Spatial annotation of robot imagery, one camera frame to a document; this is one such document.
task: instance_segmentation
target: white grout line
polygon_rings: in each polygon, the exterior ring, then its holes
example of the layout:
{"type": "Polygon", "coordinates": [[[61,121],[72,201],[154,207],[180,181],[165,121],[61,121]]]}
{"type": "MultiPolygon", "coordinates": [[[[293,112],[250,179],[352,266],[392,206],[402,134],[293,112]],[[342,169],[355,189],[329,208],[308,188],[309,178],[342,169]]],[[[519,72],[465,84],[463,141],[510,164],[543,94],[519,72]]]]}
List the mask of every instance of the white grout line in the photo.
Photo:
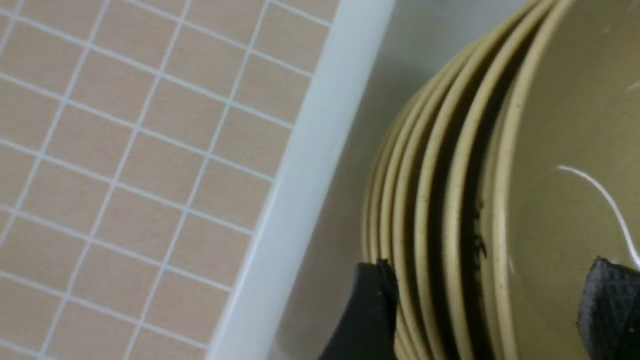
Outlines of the white grout line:
{"type": "Polygon", "coordinates": [[[240,109],[240,110],[246,111],[246,112],[248,112],[248,113],[250,113],[250,114],[252,114],[252,115],[255,115],[255,116],[257,116],[257,117],[260,117],[260,118],[262,118],[262,119],[269,120],[269,121],[271,121],[271,122],[273,122],[273,123],[275,123],[275,124],[278,124],[278,125],[280,125],[280,126],[282,126],[282,127],[286,127],[286,128],[287,128],[287,129],[289,129],[289,130],[293,129],[293,126],[294,126],[294,125],[293,125],[293,124],[291,124],[290,122],[286,122],[286,121],[284,121],[284,120],[280,120],[280,119],[278,119],[278,118],[272,117],[271,115],[269,115],[269,114],[267,114],[267,113],[263,113],[263,112],[262,112],[262,111],[260,111],[260,110],[256,110],[256,109],[254,109],[254,108],[250,108],[250,107],[249,107],[249,106],[247,106],[247,105],[244,105],[244,104],[241,104],[241,103],[239,103],[239,102],[235,102],[235,101],[231,101],[231,102],[230,102],[230,105],[231,105],[231,107],[233,107],[233,108],[240,109]]]}
{"type": "MultiPolygon", "coordinates": [[[[186,0],[184,2],[184,6],[182,7],[180,20],[176,23],[175,29],[173,30],[173,35],[171,37],[171,40],[169,41],[169,45],[167,46],[166,51],[164,52],[164,57],[162,59],[162,63],[160,64],[159,72],[154,78],[154,83],[151,86],[151,89],[149,90],[147,99],[145,100],[145,103],[142,107],[142,111],[140,112],[140,117],[138,119],[138,123],[136,124],[136,129],[134,129],[133,134],[131,135],[131,139],[129,141],[129,145],[127,146],[127,149],[125,150],[125,153],[122,155],[122,159],[120,160],[120,165],[118,166],[118,171],[116,172],[116,180],[120,178],[120,174],[122,173],[122,169],[124,168],[124,163],[129,155],[129,152],[131,151],[131,147],[133,146],[133,142],[136,138],[137,132],[140,130],[142,122],[144,121],[144,118],[147,114],[149,104],[151,103],[151,98],[153,97],[153,94],[156,92],[157,85],[160,82],[160,75],[164,73],[166,65],[169,62],[169,57],[171,56],[171,52],[173,51],[173,47],[176,41],[178,40],[178,35],[180,35],[180,30],[182,29],[182,23],[184,22],[184,18],[186,18],[187,16],[190,6],[191,6],[191,0],[186,0]]],[[[204,158],[202,162],[206,163],[207,158],[204,158]]],[[[107,193],[104,203],[102,204],[102,209],[100,210],[96,224],[99,223],[99,220],[102,218],[102,214],[104,213],[104,209],[106,208],[106,205],[109,202],[111,193],[113,193],[113,186],[109,189],[109,193],[107,193]]],[[[169,244],[169,248],[167,250],[166,256],[164,257],[163,265],[166,265],[169,262],[169,256],[171,254],[171,251],[173,250],[174,245],[175,245],[175,239],[172,239],[171,244],[169,244]]],[[[131,356],[131,352],[133,351],[133,346],[136,343],[136,340],[138,339],[138,334],[140,333],[140,327],[142,323],[145,321],[145,318],[147,317],[147,312],[149,310],[149,307],[151,306],[151,300],[154,298],[154,295],[156,294],[156,289],[160,283],[160,279],[162,278],[163,273],[164,273],[164,268],[161,267],[158,270],[158,274],[156,275],[156,279],[154,280],[154,283],[151,285],[151,290],[149,291],[145,304],[142,308],[140,320],[136,324],[136,328],[135,330],[133,330],[133,334],[131,334],[131,338],[129,339],[129,344],[123,356],[123,360],[128,360],[129,357],[131,356]]]]}
{"type": "MultiPolygon", "coordinates": [[[[37,86],[31,85],[29,83],[26,83],[25,81],[22,81],[20,79],[13,78],[12,76],[7,75],[7,74],[5,74],[3,72],[0,72],[0,79],[6,79],[8,81],[16,83],[17,85],[23,86],[23,87],[28,88],[30,90],[33,90],[35,92],[40,92],[41,94],[43,94],[45,96],[52,97],[52,98],[54,98],[56,100],[60,100],[60,101],[63,100],[63,97],[61,95],[57,95],[57,94],[54,94],[54,93],[51,93],[51,92],[45,92],[46,90],[44,90],[44,89],[40,89],[37,86]]],[[[124,119],[120,119],[120,118],[115,117],[115,116],[113,116],[111,114],[108,114],[108,113],[106,113],[104,111],[101,111],[101,110],[98,110],[98,109],[94,109],[91,106],[82,104],[82,103],[77,102],[75,100],[69,100],[67,102],[67,105],[71,105],[73,107],[76,107],[76,108],[79,108],[81,110],[87,111],[88,113],[92,113],[92,114],[100,116],[100,117],[102,117],[104,119],[116,122],[117,124],[119,124],[121,126],[128,127],[130,129],[134,129],[136,127],[136,125],[133,124],[132,122],[126,121],[124,119]]],[[[174,146],[177,146],[177,147],[183,148],[185,150],[194,152],[194,153],[196,153],[198,155],[210,157],[210,158],[212,158],[214,160],[217,160],[217,161],[219,161],[221,163],[224,163],[226,165],[229,165],[229,166],[234,167],[234,168],[236,168],[238,170],[241,170],[241,171],[246,172],[248,174],[251,174],[251,175],[254,175],[256,177],[259,177],[261,179],[264,179],[264,180],[267,180],[267,181],[273,181],[273,177],[272,176],[263,174],[263,173],[258,172],[256,170],[248,168],[248,167],[246,167],[246,166],[244,166],[242,164],[238,164],[238,163],[236,163],[234,161],[222,158],[221,156],[218,156],[218,155],[215,155],[215,154],[209,154],[205,150],[201,150],[201,149],[198,149],[197,147],[193,147],[193,146],[188,145],[186,143],[180,142],[180,141],[178,141],[178,140],[176,140],[176,139],[174,139],[174,138],[172,138],[170,136],[166,136],[164,134],[158,133],[158,132],[153,131],[153,130],[149,130],[149,129],[144,128],[144,127],[140,128],[140,132],[142,132],[142,133],[144,133],[146,135],[149,135],[149,136],[151,136],[153,138],[168,142],[168,143],[170,143],[170,144],[172,144],[174,146]]]]}
{"type": "Polygon", "coordinates": [[[18,3],[15,5],[15,9],[13,9],[13,11],[2,11],[3,15],[9,17],[9,24],[7,24],[6,28],[4,29],[4,35],[0,40],[0,54],[2,54],[2,51],[6,46],[6,42],[9,40],[9,36],[11,35],[11,33],[13,33],[16,18],[18,15],[20,15],[20,12],[22,12],[22,8],[24,7],[25,2],[26,0],[18,0],[18,3]]]}
{"type": "MultiPolygon", "coordinates": [[[[46,293],[48,295],[52,295],[52,296],[59,297],[59,298],[62,298],[62,297],[65,296],[65,294],[60,290],[56,290],[54,288],[50,288],[48,286],[44,286],[44,285],[39,284],[39,283],[37,283],[35,281],[29,280],[29,279],[25,279],[25,278],[23,278],[21,276],[12,274],[10,272],[5,272],[4,270],[0,270],[0,277],[4,277],[5,279],[9,279],[9,280],[11,280],[13,282],[16,282],[16,283],[18,283],[20,285],[23,285],[23,286],[27,286],[29,288],[33,288],[33,289],[42,291],[43,293],[46,293]]],[[[102,314],[105,314],[105,315],[108,315],[108,316],[112,316],[113,318],[116,318],[118,320],[130,323],[132,325],[135,325],[135,324],[138,323],[138,319],[135,319],[135,318],[133,318],[133,317],[131,317],[129,315],[125,315],[125,314],[119,313],[117,311],[109,309],[108,307],[104,307],[104,306],[100,306],[100,305],[94,304],[93,302],[87,301],[85,299],[80,299],[79,297],[76,297],[76,296],[71,296],[69,298],[69,301],[73,302],[75,304],[79,304],[79,305],[82,305],[84,307],[87,307],[88,309],[97,311],[99,313],[102,313],[102,314]]],[[[158,327],[158,326],[155,326],[155,325],[152,325],[152,324],[147,324],[147,323],[143,324],[142,327],[144,327],[146,329],[149,329],[151,331],[157,332],[159,334],[165,335],[167,337],[182,341],[184,343],[187,343],[187,344],[189,344],[191,346],[194,346],[194,347],[197,347],[197,348],[202,348],[202,349],[206,349],[207,348],[207,345],[205,345],[203,343],[200,343],[200,342],[197,342],[195,340],[189,339],[189,338],[187,338],[187,337],[185,337],[183,335],[177,334],[177,333],[169,331],[167,329],[163,329],[162,327],[158,327]]],[[[12,343],[10,341],[5,341],[5,340],[0,339],[0,345],[4,345],[4,344],[12,344],[12,343]]],[[[31,354],[36,354],[36,356],[37,356],[37,354],[38,354],[37,352],[34,352],[32,350],[28,350],[28,351],[30,351],[29,352],[30,355],[31,354]]]]}
{"type": "MultiPolygon", "coordinates": [[[[190,3],[191,3],[191,0],[187,0],[185,8],[188,8],[190,3]]],[[[260,11],[258,22],[257,22],[257,24],[255,26],[255,29],[253,30],[253,35],[252,35],[252,38],[251,38],[250,43],[249,43],[249,49],[251,49],[253,47],[253,44],[255,43],[255,39],[257,38],[257,35],[258,35],[259,31],[260,31],[260,27],[262,25],[262,21],[264,20],[264,15],[266,13],[268,4],[269,4],[269,2],[265,1],[265,3],[262,6],[262,10],[260,11]]],[[[182,16],[180,18],[180,22],[178,22],[178,27],[180,27],[182,25],[182,21],[184,21],[185,16],[186,16],[186,11],[183,12],[183,14],[182,14],[182,16]]],[[[213,150],[215,148],[216,142],[217,142],[218,137],[220,135],[221,129],[222,129],[224,123],[225,123],[227,114],[229,112],[230,102],[233,100],[233,98],[234,98],[234,96],[235,96],[235,94],[237,92],[237,89],[238,89],[239,84],[240,84],[240,79],[242,78],[244,69],[246,68],[246,64],[249,61],[249,56],[250,56],[250,52],[249,51],[245,52],[242,64],[240,65],[240,69],[238,71],[238,74],[236,75],[236,79],[234,80],[234,84],[233,84],[232,89],[231,89],[231,94],[229,96],[230,101],[226,103],[225,109],[223,110],[222,116],[220,118],[220,122],[218,123],[218,126],[216,127],[216,131],[215,131],[215,133],[214,133],[214,135],[213,135],[213,137],[211,139],[211,143],[209,145],[209,150],[207,151],[209,154],[213,153],[213,150]]],[[[182,227],[184,226],[184,222],[186,221],[187,214],[188,214],[187,210],[191,208],[191,205],[192,205],[193,200],[194,200],[194,198],[195,198],[195,196],[196,196],[196,194],[198,192],[198,189],[200,187],[200,183],[202,181],[202,178],[204,176],[204,173],[205,173],[205,170],[207,168],[208,163],[209,163],[209,158],[206,157],[204,159],[204,161],[202,162],[202,166],[200,167],[200,171],[198,173],[198,176],[196,177],[196,180],[195,180],[195,182],[194,182],[194,184],[193,184],[193,186],[191,188],[191,193],[189,194],[189,199],[187,200],[186,209],[185,209],[185,211],[182,212],[182,216],[180,216],[180,220],[178,221],[178,226],[176,227],[176,230],[175,230],[175,232],[173,234],[173,238],[171,239],[169,247],[168,247],[168,249],[166,251],[166,254],[165,254],[165,257],[164,257],[164,261],[163,261],[164,264],[167,264],[169,262],[169,259],[171,258],[171,254],[172,254],[172,252],[173,252],[173,250],[175,248],[175,244],[177,243],[177,240],[180,237],[180,233],[182,232],[182,227]]],[[[145,302],[145,305],[143,307],[142,315],[140,317],[140,322],[141,323],[144,323],[144,321],[145,321],[145,318],[147,316],[149,307],[151,306],[151,301],[152,301],[152,299],[154,298],[154,296],[156,294],[156,291],[157,291],[157,288],[158,288],[158,286],[160,284],[160,280],[162,279],[163,273],[164,273],[164,269],[161,268],[160,271],[158,272],[157,277],[156,277],[156,281],[154,282],[153,286],[151,287],[151,292],[149,293],[149,295],[147,297],[147,301],[145,302]]],[[[140,330],[138,328],[136,328],[136,330],[134,331],[134,334],[133,334],[133,336],[131,338],[131,341],[129,342],[129,347],[127,349],[127,353],[126,353],[126,355],[124,357],[124,360],[128,360],[128,358],[129,358],[128,355],[131,353],[131,349],[133,347],[133,344],[135,342],[135,339],[136,339],[139,331],[140,330]]]]}
{"type": "Polygon", "coordinates": [[[324,25],[324,26],[326,26],[328,28],[331,27],[331,22],[329,22],[327,20],[320,19],[317,16],[311,15],[311,14],[309,14],[307,12],[304,12],[304,11],[298,9],[298,8],[295,8],[295,7],[293,7],[293,6],[289,5],[289,4],[285,4],[280,0],[268,0],[268,1],[271,1],[273,4],[278,5],[281,8],[287,9],[292,13],[296,13],[296,14],[302,16],[302,17],[306,17],[307,19],[309,19],[309,20],[311,20],[313,22],[317,22],[318,24],[324,25]]]}
{"type": "Polygon", "coordinates": [[[5,210],[8,213],[15,213],[18,217],[21,218],[25,218],[26,220],[29,220],[31,222],[34,222],[38,225],[44,226],[44,227],[48,227],[49,229],[55,230],[55,231],[59,231],[63,234],[75,237],[75,238],[79,238],[81,240],[84,241],[91,241],[94,245],[99,245],[101,247],[104,247],[105,249],[109,249],[112,250],[113,252],[117,252],[121,255],[124,256],[129,256],[130,258],[134,258],[136,260],[140,260],[143,263],[147,263],[150,265],[154,265],[154,266],[158,266],[159,268],[165,268],[166,270],[170,270],[172,272],[175,272],[176,274],[180,274],[184,277],[188,277],[192,280],[196,280],[199,282],[202,282],[204,284],[207,284],[209,286],[213,286],[214,288],[218,288],[221,290],[225,290],[225,291],[230,291],[231,287],[221,284],[219,282],[210,280],[204,276],[198,275],[198,274],[194,274],[192,272],[188,272],[186,270],[183,270],[181,268],[177,268],[173,265],[168,265],[168,264],[164,264],[162,261],[158,261],[156,259],[150,258],[148,256],[144,256],[141,254],[138,254],[137,252],[131,251],[129,249],[125,249],[123,247],[120,247],[118,245],[112,244],[108,241],[104,241],[98,238],[94,238],[92,239],[91,236],[81,233],[75,229],[71,229],[70,227],[66,227],[66,226],[62,226],[57,224],[56,222],[53,222],[51,220],[42,218],[36,214],[32,214],[32,213],[28,213],[26,211],[21,211],[21,210],[16,210],[13,209],[9,206],[0,206],[0,209],[5,210]]]}
{"type": "MultiPolygon", "coordinates": [[[[135,6],[138,6],[138,7],[142,8],[142,9],[145,9],[147,11],[150,11],[150,12],[152,12],[152,13],[158,15],[158,16],[162,16],[165,19],[169,19],[169,20],[173,20],[173,21],[178,21],[179,20],[179,18],[177,16],[175,16],[175,15],[173,15],[171,13],[168,13],[168,12],[164,12],[164,11],[162,11],[160,9],[157,9],[157,8],[155,8],[155,7],[153,7],[153,6],[149,5],[149,4],[143,3],[140,0],[127,0],[127,2],[131,3],[131,4],[135,5],[135,6]]],[[[302,16],[304,16],[306,18],[311,17],[311,15],[309,15],[309,14],[302,15],[302,16]]],[[[269,60],[269,61],[271,61],[273,63],[276,63],[276,64],[278,64],[278,65],[280,65],[282,67],[285,67],[285,68],[287,68],[287,69],[289,69],[289,70],[291,70],[293,72],[297,72],[298,74],[304,75],[304,76],[309,77],[309,78],[311,78],[313,76],[313,73],[311,73],[311,72],[309,72],[307,70],[303,70],[303,69],[301,69],[299,67],[291,65],[290,63],[287,63],[286,61],[282,61],[282,60],[280,60],[278,58],[275,58],[275,57],[273,57],[273,56],[271,56],[269,54],[265,54],[265,53],[263,53],[261,51],[258,51],[256,49],[249,48],[247,45],[245,45],[245,44],[243,44],[243,43],[241,43],[241,42],[239,42],[237,40],[234,40],[232,38],[226,37],[225,35],[217,33],[217,32],[215,32],[215,31],[213,31],[211,29],[207,29],[207,28],[205,28],[205,27],[203,27],[201,25],[194,24],[194,23],[192,23],[192,22],[190,22],[188,20],[185,20],[183,22],[183,25],[188,27],[188,28],[191,28],[193,30],[199,31],[201,33],[205,33],[205,34],[209,35],[210,37],[214,37],[214,38],[217,38],[219,40],[222,40],[222,41],[224,41],[224,42],[226,42],[226,43],[228,43],[230,45],[234,45],[236,47],[239,47],[242,50],[249,51],[253,55],[256,55],[256,56],[261,57],[263,59],[267,59],[267,60],[269,60]]]]}
{"type": "Polygon", "coordinates": [[[0,339],[0,347],[6,347],[9,348],[15,352],[18,352],[20,354],[24,354],[24,355],[30,355],[30,356],[38,356],[38,352],[35,352],[31,349],[28,349],[26,347],[22,347],[20,345],[16,345],[14,343],[12,343],[11,341],[6,341],[4,339],[0,339]]]}
{"type": "MultiPolygon", "coordinates": [[[[8,147],[11,147],[12,149],[15,149],[16,151],[24,152],[24,153],[32,155],[32,156],[37,156],[38,155],[38,152],[35,151],[35,150],[29,149],[28,147],[25,147],[25,146],[17,144],[17,143],[13,143],[13,142],[11,142],[9,140],[6,140],[6,139],[3,139],[3,138],[0,138],[0,145],[5,145],[5,146],[8,146],[8,147]]],[[[46,155],[45,154],[45,155],[42,156],[42,158],[43,158],[43,160],[49,161],[51,163],[54,163],[54,164],[56,164],[56,165],[58,165],[60,167],[66,168],[66,169],[79,172],[79,173],[81,173],[83,175],[86,175],[86,176],[92,178],[92,179],[96,179],[96,180],[99,180],[99,181],[105,181],[105,182],[107,182],[109,184],[114,182],[112,179],[109,179],[109,178],[107,178],[105,176],[102,176],[100,174],[96,174],[95,172],[89,171],[89,170],[87,170],[85,168],[78,167],[77,165],[71,164],[71,163],[66,162],[64,160],[61,160],[61,159],[58,159],[58,158],[53,158],[50,155],[46,155]]],[[[150,193],[148,191],[141,190],[141,189],[135,188],[135,187],[133,187],[131,185],[127,185],[127,184],[123,184],[123,183],[116,183],[115,186],[117,188],[120,188],[120,189],[123,189],[123,190],[127,190],[128,192],[135,193],[136,195],[142,196],[142,197],[147,198],[149,200],[160,202],[161,204],[170,206],[171,208],[179,209],[179,210],[182,210],[182,211],[188,211],[189,213],[191,213],[193,215],[196,215],[198,217],[204,218],[204,219],[206,219],[208,221],[214,222],[214,223],[219,224],[219,225],[224,225],[225,227],[229,227],[230,229],[233,229],[233,230],[235,230],[235,231],[237,231],[239,233],[243,233],[243,234],[246,234],[246,235],[249,235],[249,236],[253,235],[253,231],[249,230],[249,229],[247,229],[245,227],[242,227],[240,225],[237,225],[237,224],[234,224],[232,222],[229,222],[228,220],[224,220],[222,218],[219,218],[219,217],[204,213],[202,211],[198,211],[198,210],[195,210],[195,209],[187,209],[185,205],[181,205],[181,204],[178,204],[177,202],[173,202],[171,200],[167,200],[167,199],[165,199],[163,197],[160,197],[160,196],[158,196],[156,194],[153,194],[153,193],[150,193]]]]}
{"type": "Polygon", "coordinates": [[[289,69],[289,70],[291,70],[291,71],[293,71],[293,72],[297,72],[297,73],[298,73],[298,74],[300,74],[300,75],[304,75],[304,76],[306,76],[306,77],[308,77],[308,78],[313,77],[313,73],[312,73],[312,72],[309,72],[309,71],[307,71],[307,70],[303,70],[303,69],[301,69],[301,68],[299,68],[299,67],[295,67],[295,66],[293,66],[293,65],[291,65],[291,64],[289,64],[289,63],[286,63],[286,62],[284,62],[284,61],[282,61],[282,60],[279,60],[279,59],[277,59],[277,58],[274,58],[273,56],[271,56],[271,55],[269,55],[269,54],[262,53],[262,52],[260,52],[260,51],[258,51],[258,50],[253,50],[253,49],[251,50],[251,53],[252,53],[253,55],[258,56],[259,58],[263,58],[263,59],[265,59],[265,60],[269,60],[269,61],[271,61],[272,63],[276,63],[276,64],[280,65],[281,67],[287,68],[287,69],[289,69]]]}
{"type": "MultiPolygon", "coordinates": [[[[109,7],[111,0],[105,0],[104,3],[102,4],[102,7],[100,8],[100,12],[98,13],[98,16],[95,19],[95,22],[93,23],[93,27],[91,28],[91,33],[89,34],[89,39],[87,40],[88,44],[93,43],[93,40],[95,39],[96,34],[98,33],[98,29],[100,28],[100,24],[102,22],[102,18],[104,18],[104,14],[107,12],[107,8],[109,7]]],[[[38,170],[38,166],[40,165],[40,163],[42,162],[42,156],[45,154],[46,150],[47,150],[47,146],[49,146],[49,142],[51,141],[51,138],[53,137],[53,133],[56,129],[56,126],[58,125],[58,122],[60,121],[60,117],[62,116],[62,113],[65,109],[65,106],[68,103],[69,98],[71,97],[71,92],[73,91],[74,87],[76,86],[76,81],[80,75],[80,70],[82,69],[82,66],[84,65],[84,61],[86,60],[87,56],[89,55],[89,51],[90,48],[89,47],[84,47],[83,51],[82,51],[82,55],[80,55],[80,60],[78,60],[78,63],[76,65],[76,68],[74,69],[74,73],[71,75],[71,79],[69,79],[69,84],[67,85],[67,89],[65,90],[65,95],[64,98],[62,99],[62,101],[60,102],[60,106],[58,107],[58,111],[56,112],[56,115],[53,119],[53,123],[51,124],[51,127],[49,128],[49,132],[47,133],[47,137],[44,140],[44,143],[42,144],[42,148],[40,149],[40,157],[38,157],[35,161],[35,164],[33,165],[33,169],[31,171],[31,173],[29,173],[29,177],[27,178],[26,184],[24,186],[24,189],[22,190],[22,193],[20,194],[20,197],[18,199],[18,202],[16,204],[16,209],[20,209],[22,208],[22,204],[24,203],[24,199],[26,198],[26,194],[29,190],[29,187],[31,186],[31,183],[33,182],[33,177],[35,176],[36,171],[38,170]]],[[[7,229],[11,227],[11,222],[9,224],[7,224],[7,229]]],[[[5,233],[3,233],[3,237],[2,239],[0,239],[0,241],[4,240],[4,237],[6,236],[5,233]]],[[[86,256],[86,253],[89,250],[89,243],[87,243],[84,246],[83,249],[83,253],[81,254],[81,258],[83,256],[86,256]]],[[[69,279],[69,283],[67,286],[67,297],[70,295],[71,290],[73,288],[73,283],[77,277],[77,273],[80,270],[80,262],[78,262],[78,264],[76,265],[76,268],[74,269],[74,273],[71,276],[71,279],[69,279]]],[[[65,304],[67,302],[67,298],[63,297],[62,301],[60,302],[60,306],[58,306],[58,310],[53,318],[53,321],[51,323],[51,327],[49,328],[49,331],[47,332],[47,337],[45,338],[44,342],[42,343],[42,348],[40,349],[40,358],[44,359],[45,355],[47,353],[47,349],[49,348],[49,344],[51,343],[51,339],[53,338],[53,333],[56,330],[56,326],[58,325],[58,321],[60,320],[60,316],[62,315],[62,310],[65,307],[65,304]]]]}
{"type": "MultiPolygon", "coordinates": [[[[173,76],[171,74],[165,74],[163,72],[159,72],[157,69],[155,69],[155,68],[153,68],[153,67],[151,67],[149,65],[146,65],[144,63],[141,63],[141,62],[138,62],[136,60],[130,59],[130,58],[128,58],[128,57],[126,57],[124,55],[118,54],[118,53],[116,53],[116,52],[114,52],[112,50],[97,46],[97,45],[95,45],[93,43],[89,43],[87,41],[81,40],[81,39],[76,38],[76,37],[73,37],[72,35],[66,34],[66,33],[64,33],[64,32],[62,32],[62,31],[60,31],[58,29],[51,28],[51,27],[49,27],[47,25],[41,24],[41,23],[39,23],[39,22],[37,22],[35,20],[31,20],[29,18],[20,16],[20,15],[16,16],[16,19],[18,21],[21,21],[21,22],[23,22],[25,24],[33,26],[34,28],[37,28],[40,31],[43,31],[43,32],[48,33],[50,35],[63,38],[65,40],[69,41],[69,42],[72,42],[72,43],[80,45],[80,46],[89,47],[91,50],[95,51],[96,53],[102,54],[102,55],[110,57],[112,59],[116,59],[116,60],[122,61],[122,62],[124,62],[124,63],[126,63],[126,64],[128,64],[128,65],[130,65],[132,67],[135,67],[135,68],[139,69],[139,70],[148,72],[148,73],[150,73],[152,75],[155,75],[155,76],[159,75],[162,79],[165,79],[167,81],[170,81],[170,82],[178,84],[178,85],[181,85],[181,86],[183,86],[183,87],[185,87],[185,88],[187,88],[187,89],[189,89],[191,91],[197,92],[197,93],[202,94],[202,95],[207,96],[207,97],[210,97],[211,99],[223,102],[225,104],[228,104],[229,102],[231,102],[232,105],[235,108],[239,108],[239,109],[245,110],[245,111],[250,112],[250,113],[252,113],[252,114],[254,114],[256,116],[262,117],[265,120],[271,121],[271,122],[273,122],[275,124],[278,124],[280,126],[284,126],[284,127],[288,128],[288,129],[292,129],[293,128],[293,125],[291,123],[289,123],[289,122],[286,122],[284,120],[280,120],[280,119],[278,119],[278,118],[276,118],[274,116],[271,116],[271,115],[269,115],[267,113],[264,113],[263,111],[260,111],[260,110],[257,110],[257,109],[253,109],[253,108],[251,108],[251,107],[249,107],[247,105],[243,105],[243,104],[240,104],[238,102],[231,101],[228,97],[224,97],[222,95],[218,95],[218,94],[216,94],[215,92],[213,92],[211,90],[207,90],[205,88],[202,88],[201,86],[192,84],[192,83],[190,83],[188,81],[185,81],[185,80],[183,80],[181,78],[178,78],[176,76],[173,76]]],[[[309,72],[305,72],[304,70],[301,70],[301,69],[298,69],[296,67],[293,67],[292,65],[284,63],[281,60],[274,59],[274,58],[270,57],[269,55],[266,55],[266,54],[256,54],[256,55],[259,55],[259,56],[261,56],[263,58],[267,58],[267,59],[270,59],[270,60],[273,59],[279,65],[281,65],[283,67],[287,67],[288,69],[296,71],[296,72],[298,72],[300,74],[305,74],[306,73],[305,75],[307,75],[307,76],[311,76],[312,75],[309,72]]],[[[53,97],[55,99],[61,97],[60,95],[55,94],[55,93],[53,93],[53,92],[51,92],[49,90],[41,89],[36,85],[26,84],[23,80],[15,79],[15,78],[11,77],[10,75],[7,75],[7,74],[4,74],[3,78],[5,78],[6,80],[13,81],[14,83],[16,83],[18,85],[25,85],[25,87],[29,88],[30,90],[37,91],[37,92],[39,92],[39,93],[41,93],[41,94],[43,94],[45,96],[53,97]]]]}
{"type": "Polygon", "coordinates": [[[55,297],[59,297],[62,298],[63,296],[65,296],[65,293],[63,291],[60,290],[56,290],[54,288],[50,288],[48,286],[42,285],[38,282],[35,282],[33,280],[29,280],[29,279],[25,279],[21,276],[18,275],[14,275],[10,272],[6,272],[4,270],[0,270],[0,277],[4,277],[6,279],[9,279],[13,282],[17,282],[20,285],[24,285],[24,286],[28,286],[30,288],[36,289],[36,290],[40,290],[45,294],[48,295],[53,295],[55,297]]]}

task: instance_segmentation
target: stacked plates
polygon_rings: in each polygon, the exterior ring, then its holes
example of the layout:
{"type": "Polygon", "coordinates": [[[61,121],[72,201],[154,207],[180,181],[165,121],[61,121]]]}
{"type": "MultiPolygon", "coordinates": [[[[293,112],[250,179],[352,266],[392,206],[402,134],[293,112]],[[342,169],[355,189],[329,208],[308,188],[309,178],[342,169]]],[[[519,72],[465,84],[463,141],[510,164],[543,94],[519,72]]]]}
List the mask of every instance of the stacked plates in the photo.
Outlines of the stacked plates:
{"type": "Polygon", "coordinates": [[[528,2],[402,109],[365,198],[400,360],[589,359],[591,262],[640,267],[640,0],[528,2]]]}

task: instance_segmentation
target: black textured pad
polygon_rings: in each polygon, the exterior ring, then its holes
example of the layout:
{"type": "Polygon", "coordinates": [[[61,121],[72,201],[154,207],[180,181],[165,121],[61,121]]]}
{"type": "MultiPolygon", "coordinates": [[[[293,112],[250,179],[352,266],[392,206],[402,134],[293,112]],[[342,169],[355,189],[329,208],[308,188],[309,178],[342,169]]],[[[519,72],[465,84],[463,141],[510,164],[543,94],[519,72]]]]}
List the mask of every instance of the black textured pad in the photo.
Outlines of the black textured pad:
{"type": "Polygon", "coordinates": [[[319,360],[395,360],[398,289],[386,260],[360,263],[351,298],[319,360]]]}
{"type": "Polygon", "coordinates": [[[640,272],[597,258],[587,275],[578,333],[593,360],[640,359],[640,272]]]}

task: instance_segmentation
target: tile wall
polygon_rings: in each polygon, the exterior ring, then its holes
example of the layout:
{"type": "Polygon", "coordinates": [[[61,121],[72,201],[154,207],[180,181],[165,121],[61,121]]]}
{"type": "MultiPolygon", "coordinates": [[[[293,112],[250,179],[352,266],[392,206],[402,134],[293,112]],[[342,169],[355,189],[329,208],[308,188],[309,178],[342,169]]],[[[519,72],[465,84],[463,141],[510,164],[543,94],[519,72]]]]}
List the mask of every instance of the tile wall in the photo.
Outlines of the tile wall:
{"type": "Polygon", "coordinates": [[[202,359],[338,0],[0,0],[0,359],[202,359]]]}

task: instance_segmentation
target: white plastic container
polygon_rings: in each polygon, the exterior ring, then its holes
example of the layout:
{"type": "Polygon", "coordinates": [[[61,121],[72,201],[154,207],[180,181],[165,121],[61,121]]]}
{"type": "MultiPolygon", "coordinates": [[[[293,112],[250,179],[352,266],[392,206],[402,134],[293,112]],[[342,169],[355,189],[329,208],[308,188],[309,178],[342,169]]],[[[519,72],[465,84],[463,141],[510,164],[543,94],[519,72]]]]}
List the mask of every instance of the white plastic container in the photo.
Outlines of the white plastic container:
{"type": "Polygon", "coordinates": [[[524,2],[341,0],[209,360],[318,357],[349,298],[364,186],[390,121],[524,2]]]}

